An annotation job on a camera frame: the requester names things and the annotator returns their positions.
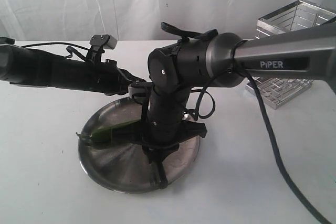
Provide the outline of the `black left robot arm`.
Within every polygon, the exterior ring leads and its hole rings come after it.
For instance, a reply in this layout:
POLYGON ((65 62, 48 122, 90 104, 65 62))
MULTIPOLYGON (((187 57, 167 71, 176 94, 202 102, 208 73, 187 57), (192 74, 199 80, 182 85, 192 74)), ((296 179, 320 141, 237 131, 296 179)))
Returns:
POLYGON ((94 35, 87 54, 75 44, 67 43, 67 56, 36 49, 35 45, 17 46, 15 40, 1 37, 1 80, 23 87, 53 87, 124 95, 132 83, 144 82, 115 60, 102 61, 107 49, 113 50, 117 40, 108 34, 94 35))

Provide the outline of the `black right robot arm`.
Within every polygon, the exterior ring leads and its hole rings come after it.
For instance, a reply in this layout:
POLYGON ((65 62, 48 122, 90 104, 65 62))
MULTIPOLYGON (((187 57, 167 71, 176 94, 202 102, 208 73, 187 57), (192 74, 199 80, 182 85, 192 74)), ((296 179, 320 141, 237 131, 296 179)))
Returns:
POLYGON ((205 126, 182 121, 193 88, 204 95, 209 87, 232 88, 253 77, 322 80, 335 88, 335 23, 255 40, 161 27, 180 40, 148 57, 142 146, 151 162, 163 162, 180 143, 206 134, 205 126))

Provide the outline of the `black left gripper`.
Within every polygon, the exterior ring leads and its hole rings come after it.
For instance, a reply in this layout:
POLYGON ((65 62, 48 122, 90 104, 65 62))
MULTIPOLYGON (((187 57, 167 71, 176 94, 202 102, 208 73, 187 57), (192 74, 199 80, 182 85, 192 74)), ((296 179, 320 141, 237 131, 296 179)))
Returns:
POLYGON ((112 91, 107 91, 105 95, 124 95, 128 93, 130 84, 146 82, 146 80, 132 75, 127 70, 118 68, 115 60, 106 60, 103 66, 113 80, 112 91))

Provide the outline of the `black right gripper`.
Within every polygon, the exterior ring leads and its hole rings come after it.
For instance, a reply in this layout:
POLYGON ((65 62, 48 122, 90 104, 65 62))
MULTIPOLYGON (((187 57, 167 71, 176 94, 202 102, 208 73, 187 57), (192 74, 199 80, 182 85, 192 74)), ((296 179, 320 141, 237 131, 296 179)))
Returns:
POLYGON ((139 144, 151 163, 161 164, 169 155, 179 150, 180 144, 194 137, 204 138, 206 134, 204 123, 181 120, 175 129, 160 129, 153 133, 143 129, 139 134, 139 144))

